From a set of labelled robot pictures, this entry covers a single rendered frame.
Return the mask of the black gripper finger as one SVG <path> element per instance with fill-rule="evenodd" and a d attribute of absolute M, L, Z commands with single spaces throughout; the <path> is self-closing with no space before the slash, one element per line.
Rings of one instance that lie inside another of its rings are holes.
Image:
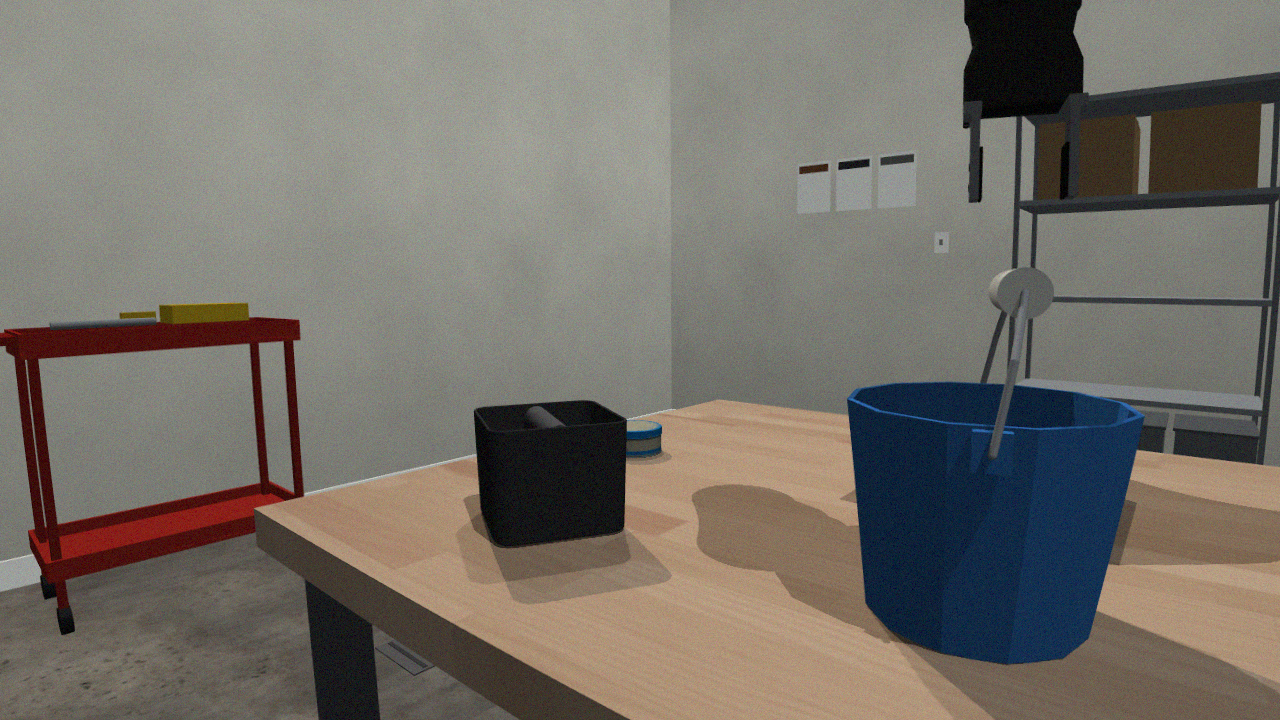
<path fill-rule="evenodd" d="M 1061 149 L 1060 200 L 1073 200 L 1078 195 L 1080 117 L 1089 104 L 1089 94 L 1069 94 L 1059 110 L 1059 122 L 1065 120 L 1065 143 Z"/>
<path fill-rule="evenodd" d="M 970 128 L 969 200 L 980 202 L 983 174 L 983 146 L 980 146 L 982 101 L 964 102 L 963 128 Z"/>

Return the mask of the blue and grey round tin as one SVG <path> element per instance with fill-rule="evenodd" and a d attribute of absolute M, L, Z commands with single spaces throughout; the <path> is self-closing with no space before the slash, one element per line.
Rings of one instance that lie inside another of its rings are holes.
<path fill-rule="evenodd" d="M 627 420 L 626 457 L 660 454 L 662 425 L 657 421 Z"/>

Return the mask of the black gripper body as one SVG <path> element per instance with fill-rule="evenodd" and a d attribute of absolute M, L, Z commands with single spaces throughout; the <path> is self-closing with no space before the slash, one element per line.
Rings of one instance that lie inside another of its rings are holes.
<path fill-rule="evenodd" d="M 1059 114 L 1083 94 L 1084 58 L 1073 33 L 1082 0 L 964 0 L 972 53 L 963 104 L 980 119 Z"/>

